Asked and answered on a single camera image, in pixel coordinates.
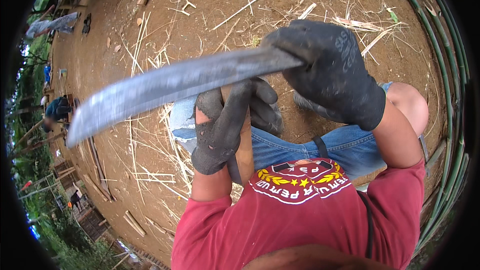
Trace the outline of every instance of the brown soil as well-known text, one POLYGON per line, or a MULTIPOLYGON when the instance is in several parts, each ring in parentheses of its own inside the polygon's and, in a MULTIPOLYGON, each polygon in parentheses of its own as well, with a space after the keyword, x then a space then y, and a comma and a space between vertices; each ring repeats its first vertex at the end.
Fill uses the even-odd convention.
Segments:
MULTIPOLYGON (((173 26, 167 25, 143 40, 138 63, 146 71, 151 66, 147 62, 147 57, 157 56, 155 52, 162 49, 163 44, 167 41, 167 32, 170 34, 168 43, 171 45, 167 47, 170 60, 183 60, 197 57, 201 51, 203 54, 215 51, 230 30, 231 25, 240 18, 237 27, 227 39, 226 46, 230 50, 241 49, 243 46, 239 45, 243 43, 249 45, 255 35, 262 38, 274 30, 271 25, 284 20, 283 15, 286 15, 292 7, 296 7, 300 0, 258 0, 251 6, 253 15, 249 8, 245 9, 227 24, 213 31, 209 31, 209 29, 247 4, 247 0, 189 0, 197 7, 196 9, 192 7, 186 9, 191 14, 190 16, 171 10, 182 8, 182 4, 177 7, 177 4, 171 3, 171 0, 149 0, 146 7, 137 7, 137 0, 83 1, 87 1, 83 4, 87 4, 88 8, 82 11, 81 19, 73 35, 57 34, 52 46, 53 69, 68 69, 66 79, 58 79, 54 75, 52 84, 56 88, 56 94, 72 93, 81 102, 108 84, 131 74, 132 59, 123 47, 122 38, 133 53, 132 45, 137 42, 139 31, 136 22, 137 18, 142 18, 143 13, 145 16, 151 13, 147 33, 173 20, 176 21, 173 26), (91 29, 88 36, 83 36, 81 34, 83 19, 88 13, 92 13, 91 29), (107 38, 111 39, 110 48, 107 47, 107 38), (120 51, 114 52, 117 45, 122 45, 122 48, 120 51)), ((383 37, 370 50, 379 65, 369 55, 367 55, 365 64, 369 73, 377 81, 398 81, 410 84, 416 87, 428 101, 430 117, 425 134, 428 132, 429 134, 425 139, 428 150, 432 154, 443 134, 445 115, 442 103, 445 99, 438 66, 433 59, 426 33, 414 10, 407 0, 305 0, 297 11, 302 13, 305 8, 315 2, 317 7, 308 19, 323 21, 325 10, 327 10, 327 22, 329 22, 334 16, 346 17, 348 1, 350 5, 355 2, 350 12, 350 19, 364 22, 388 21, 390 15, 382 6, 384 3, 386 7, 396 7, 394 12, 399 21, 408 24, 408 27, 402 28, 401 32, 396 33, 396 36, 412 47, 398 39, 395 39, 394 43, 391 36, 383 37), (368 13, 371 18, 368 18, 360 10, 372 11, 368 13)), ((283 25, 285 25, 284 22, 279 22, 278 26, 283 25)), ((369 44, 377 35, 378 33, 375 32, 368 33, 363 41, 365 44, 369 44)), ((295 143, 308 142, 315 135, 323 135, 339 127, 338 123, 317 117, 312 112, 299 110, 292 100, 292 88, 280 74, 272 75, 268 79, 279 95, 278 104, 285 122, 282 139, 295 143)), ((134 133, 135 139, 145 144, 164 142, 166 147, 167 139, 160 135, 165 128, 159 124, 157 113, 153 111, 142 114, 140 117, 141 120, 132 123, 134 131, 138 133, 138 135, 134 133), (160 137, 153 139, 151 133, 160 135, 160 137)), ((149 227, 143 215, 154 219, 162 227, 174 232, 178 219, 172 217, 165 205, 177 216, 181 216, 186 201, 159 183, 145 183, 144 186, 140 186, 142 191, 139 192, 137 182, 127 171, 127 168, 130 171, 133 168, 128 123, 117 124, 113 129, 96 135, 94 140, 100 163, 104 164, 106 178, 116 180, 108 181, 108 185, 117 201, 113 203, 102 201, 95 190, 87 184, 90 197, 119 236, 145 249, 169 265, 171 241, 165 235, 149 227), (146 237, 141 237, 123 219, 126 210, 129 210, 147 231, 146 237)), ((88 149, 86 144, 72 150, 65 148, 63 141, 58 141, 57 146, 64 158, 71 158, 80 166, 82 172, 89 173, 91 177, 94 177, 94 167, 89 155, 86 154, 86 149, 88 149)), ((138 169, 145 167, 151 172, 175 174, 175 165, 151 147, 137 144, 135 158, 138 169)), ((440 172, 434 169, 432 176, 425 178, 425 199, 431 194, 439 174, 440 172)), ((184 194, 187 189, 180 183, 179 175, 176 176, 177 183, 174 185, 174 189, 184 194)), ((376 173, 372 173, 358 179, 355 183, 360 185, 372 180, 375 176, 376 173)))

